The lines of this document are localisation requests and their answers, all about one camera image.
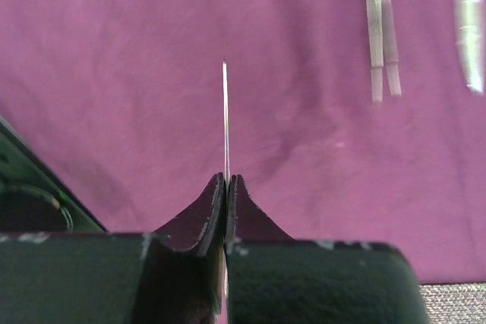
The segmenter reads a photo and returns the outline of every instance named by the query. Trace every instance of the silver metal stick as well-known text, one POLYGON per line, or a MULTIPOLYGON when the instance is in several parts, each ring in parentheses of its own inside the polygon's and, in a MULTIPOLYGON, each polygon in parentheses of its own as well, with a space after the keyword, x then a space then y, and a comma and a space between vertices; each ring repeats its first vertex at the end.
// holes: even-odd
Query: silver metal stick
MULTIPOLYGON (((222 95, 223 95, 223 109, 224 109, 224 125, 225 125, 225 171, 224 179, 226 185, 226 202, 229 198, 229 184, 231 182, 231 171, 229 170, 229 112, 228 112, 228 68, 226 61, 222 62, 222 95)), ((224 276, 224 292, 225 297, 228 297, 228 269, 226 268, 226 260, 222 254, 222 267, 225 270, 224 276)))
POLYGON ((455 0, 457 45, 467 87, 484 92, 484 0, 455 0))
POLYGON ((383 67, 386 68, 390 94, 402 94, 398 73, 398 50, 391 0, 366 0, 371 50, 371 96, 383 100, 383 67))

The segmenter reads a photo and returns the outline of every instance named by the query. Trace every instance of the blade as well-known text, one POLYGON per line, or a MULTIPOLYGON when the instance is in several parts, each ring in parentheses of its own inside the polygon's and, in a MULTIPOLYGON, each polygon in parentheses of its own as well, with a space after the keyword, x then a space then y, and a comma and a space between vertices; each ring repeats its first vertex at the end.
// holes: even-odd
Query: blade
POLYGON ((231 172, 229 170, 229 118, 228 118, 228 70, 226 61, 222 62, 222 94, 224 104, 224 122, 225 122, 225 171, 224 178, 226 182, 226 194, 229 192, 229 182, 231 181, 231 172))

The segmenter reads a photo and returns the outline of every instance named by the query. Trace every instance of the purple fabric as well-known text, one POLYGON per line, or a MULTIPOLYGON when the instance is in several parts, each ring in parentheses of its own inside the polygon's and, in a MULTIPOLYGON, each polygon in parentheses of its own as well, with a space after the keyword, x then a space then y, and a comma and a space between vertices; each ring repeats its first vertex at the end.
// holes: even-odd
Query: purple fabric
POLYGON ((486 99, 452 0, 393 0, 403 97, 371 104, 365 0, 0 0, 0 114, 114 231, 223 168, 293 237, 396 244, 423 282, 486 281, 486 99))

